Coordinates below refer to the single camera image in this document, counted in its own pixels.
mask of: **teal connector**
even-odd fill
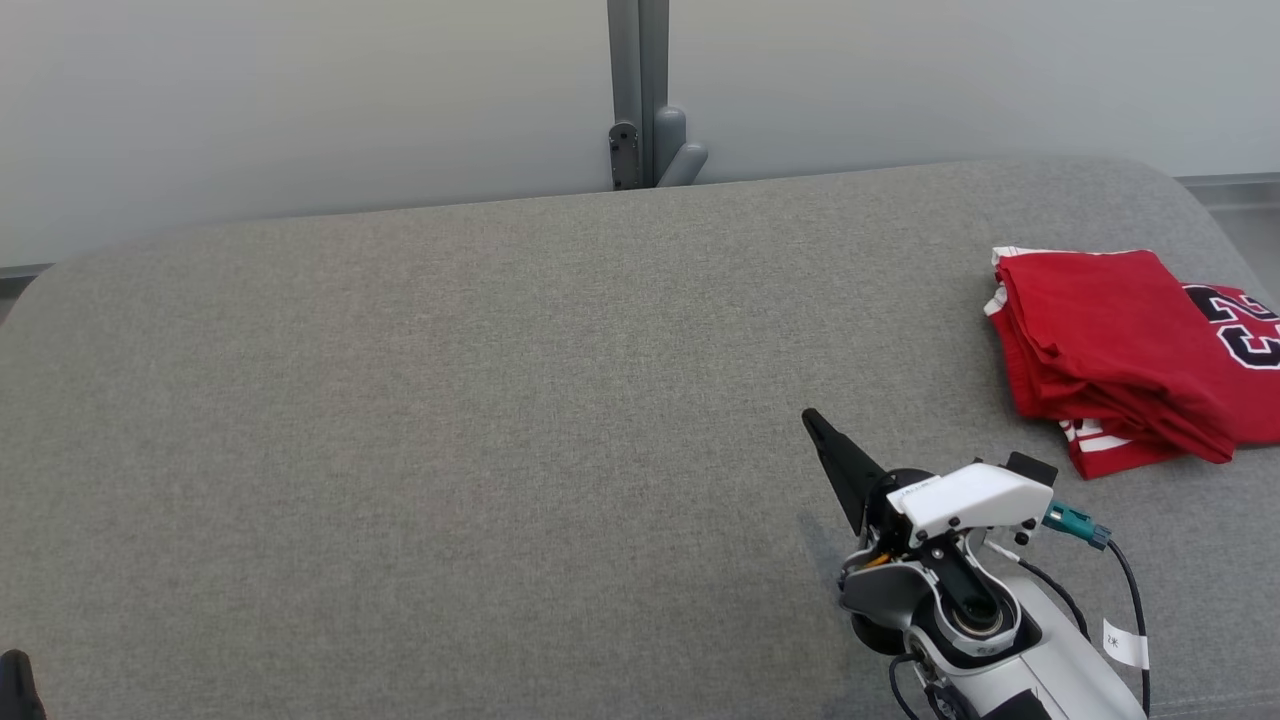
[[[1044,527],[1075,536],[1098,550],[1106,550],[1111,539],[1111,530],[1094,523],[1087,512],[1056,500],[1044,511]]]

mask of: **white cable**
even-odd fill
[[[1010,551],[1000,547],[998,544],[991,542],[987,538],[983,538],[982,544],[984,544],[984,546],[989,547],[991,550],[996,551],[998,555],[1004,555],[1006,559],[1012,560],[1014,562],[1020,562],[1021,561],[1021,557],[1018,557],[1012,552],[1010,552]]]

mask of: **gray metal bracket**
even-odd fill
[[[609,156],[613,188],[690,184],[707,163],[707,147],[687,142],[685,111],[667,104],[669,0],[608,0],[613,118]],[[628,126],[637,136],[622,129]],[[630,145],[635,137],[639,182],[631,183]]]

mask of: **robotic arm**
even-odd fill
[[[1027,544],[1043,524],[1073,520],[1053,502],[1055,468],[1015,452],[1004,466],[975,461],[941,477],[884,471],[817,410],[801,418],[861,537],[841,568],[841,606],[864,644],[899,656],[891,678],[897,664],[913,662],[945,720],[1146,717],[1034,583],[998,580],[974,552],[988,528],[1015,528],[1015,541]],[[1088,530],[1091,544],[1107,547],[1107,530]]]

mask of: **black cable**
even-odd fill
[[[897,706],[902,708],[902,712],[910,720],[920,720],[920,716],[911,712],[911,708],[908,707],[906,705],[906,700],[902,697],[902,692],[897,689],[897,666],[901,665],[902,662],[915,662],[916,660],[918,659],[914,655],[908,653],[908,655],[899,655],[888,664],[888,687],[891,691],[893,691],[893,697],[897,700]]]
[[[1066,588],[1060,585],[1057,580],[1050,578],[1048,573],[1044,570],[1041,570],[1023,559],[1019,559],[1018,564],[1025,568],[1032,575],[1044,580],[1046,585],[1053,588],[1053,592],[1062,597],[1062,601],[1066,602],[1066,606],[1071,610],[1071,615],[1075,615],[1075,626],[1080,629],[1080,634],[1084,635],[1084,639],[1093,642],[1089,638],[1089,624],[1084,621],[1084,612],[1080,612],[1080,607],[1075,605],[1075,598],[1071,597],[1071,593],[1066,592]]]
[[[1108,539],[1107,547],[1111,548],[1111,552],[1116,555],[1116,560],[1120,561],[1120,566],[1124,568],[1124,578],[1129,580],[1129,594],[1133,596],[1133,615],[1138,620],[1138,635],[1146,639],[1147,618],[1142,614],[1142,596],[1138,594],[1138,580],[1133,577],[1133,568],[1129,566],[1129,560],[1120,552],[1120,546],[1116,544],[1116,541]],[[1147,667],[1142,669],[1142,712],[1147,717],[1151,717],[1151,670]]]

